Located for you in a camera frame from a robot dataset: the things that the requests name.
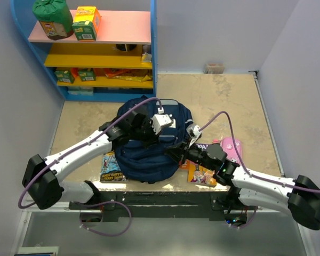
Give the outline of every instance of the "pink object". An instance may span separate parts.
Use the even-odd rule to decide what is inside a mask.
[[[76,10],[70,10],[74,16]],[[150,12],[138,11],[99,11],[102,20],[97,39],[87,43],[106,44],[150,44]],[[49,39],[39,22],[36,23],[30,36],[30,42],[35,43],[83,43],[75,34],[60,40]]]
[[[239,154],[242,156],[242,144],[239,140],[235,139],[236,141],[236,148]],[[222,139],[220,146],[224,150],[225,153],[228,154],[227,158],[235,163],[240,163],[239,158],[237,156],[236,150],[234,148],[234,143],[232,137],[226,137]]]

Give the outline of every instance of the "blue shelf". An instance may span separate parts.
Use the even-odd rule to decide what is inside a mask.
[[[27,46],[32,50],[36,56],[38,62],[42,65],[45,72],[50,78],[50,86],[55,86],[58,92],[63,96],[65,100],[69,101],[98,101],[98,102],[126,102],[127,100],[141,97],[145,95],[147,97],[154,97],[156,95],[157,88],[157,22],[156,22],[156,0],[151,0],[151,46],[153,53],[153,89],[144,91],[127,91],[125,89],[114,90],[102,90],[98,89],[94,92],[94,95],[71,95],[67,92],[66,87],[57,86],[57,78],[54,74],[53,68],[48,68],[44,65],[44,62],[49,54],[52,43],[31,43],[28,41],[28,37],[32,32],[37,19],[32,13],[32,6],[35,0],[11,0],[11,12],[15,25],[18,31],[23,36],[27,43]]]

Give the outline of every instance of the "pink pencil case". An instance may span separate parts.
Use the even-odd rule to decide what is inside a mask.
[[[237,151],[239,152],[240,156],[242,157],[242,144],[239,140],[235,139]],[[220,142],[220,146],[222,147],[223,151],[228,154],[227,158],[235,163],[240,164],[239,158],[237,156],[233,139],[232,137],[226,137],[222,139]]]

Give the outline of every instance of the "green box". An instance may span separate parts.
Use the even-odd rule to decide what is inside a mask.
[[[79,41],[92,41],[96,40],[97,34],[94,24],[91,21],[79,21],[73,23],[73,29],[77,40]]]
[[[70,70],[56,70],[54,73],[60,82],[72,84],[75,81]]]
[[[93,68],[80,69],[78,75],[82,82],[86,81],[96,81],[96,74]]]

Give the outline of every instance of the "barcode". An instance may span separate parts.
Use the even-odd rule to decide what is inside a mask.
[[[92,35],[82,35],[83,39],[92,39]]]

